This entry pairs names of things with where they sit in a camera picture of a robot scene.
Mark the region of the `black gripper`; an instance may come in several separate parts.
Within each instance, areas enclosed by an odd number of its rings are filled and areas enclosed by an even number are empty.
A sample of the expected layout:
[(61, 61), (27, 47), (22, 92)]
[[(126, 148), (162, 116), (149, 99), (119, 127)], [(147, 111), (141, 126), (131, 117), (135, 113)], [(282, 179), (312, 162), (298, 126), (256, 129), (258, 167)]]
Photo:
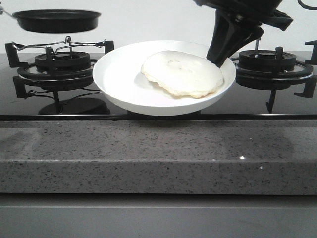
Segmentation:
[(286, 30), (293, 19), (277, 10), (280, 0), (196, 0), (198, 6), (217, 9), (214, 32), (207, 53), (207, 60), (221, 67), (225, 60), (246, 44), (260, 38), (264, 30), (257, 25), (240, 26), (228, 12), (236, 13), (254, 22)]

